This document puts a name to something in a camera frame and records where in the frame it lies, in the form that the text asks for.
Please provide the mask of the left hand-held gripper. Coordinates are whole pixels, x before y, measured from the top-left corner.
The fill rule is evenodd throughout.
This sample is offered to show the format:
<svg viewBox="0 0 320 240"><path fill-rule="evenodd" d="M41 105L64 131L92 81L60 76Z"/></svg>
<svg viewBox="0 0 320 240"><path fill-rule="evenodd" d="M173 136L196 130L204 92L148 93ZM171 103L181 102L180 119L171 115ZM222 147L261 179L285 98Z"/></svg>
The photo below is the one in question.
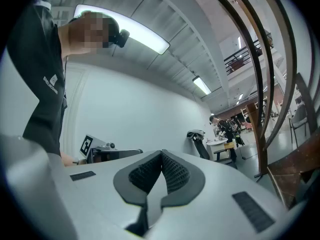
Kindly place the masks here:
<svg viewBox="0 0 320 240"><path fill-rule="evenodd" d="M143 151L141 149L125 149L117 151L113 142L103 142L102 140L87 134L80 146L80 154L83 158L79 159L79 164L108 162L142 153Z"/></svg>

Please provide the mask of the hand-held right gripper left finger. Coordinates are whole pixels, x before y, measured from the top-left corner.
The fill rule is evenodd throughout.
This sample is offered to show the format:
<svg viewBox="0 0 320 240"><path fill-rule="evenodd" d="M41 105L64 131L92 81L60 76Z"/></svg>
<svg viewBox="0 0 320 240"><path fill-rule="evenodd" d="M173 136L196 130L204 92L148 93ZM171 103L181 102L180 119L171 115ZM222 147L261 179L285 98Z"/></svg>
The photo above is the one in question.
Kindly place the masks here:
<svg viewBox="0 0 320 240"><path fill-rule="evenodd" d="M137 236L149 230L147 196L162 172L162 164L162 152L157 150L120 169L113 178L113 186L121 198L140 208L138 219L125 228Z"/></svg>

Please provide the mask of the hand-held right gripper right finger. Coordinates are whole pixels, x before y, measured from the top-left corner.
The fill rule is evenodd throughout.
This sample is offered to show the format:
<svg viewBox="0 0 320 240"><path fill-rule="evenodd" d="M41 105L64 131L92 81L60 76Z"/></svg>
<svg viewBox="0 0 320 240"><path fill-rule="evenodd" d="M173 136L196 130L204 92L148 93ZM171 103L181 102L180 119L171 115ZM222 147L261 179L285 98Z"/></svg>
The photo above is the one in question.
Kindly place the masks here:
<svg viewBox="0 0 320 240"><path fill-rule="evenodd" d="M161 208L188 205L202 192L206 183L204 173L165 149L161 151L161 159L161 172L167 188L167 195L160 201Z"/></svg>

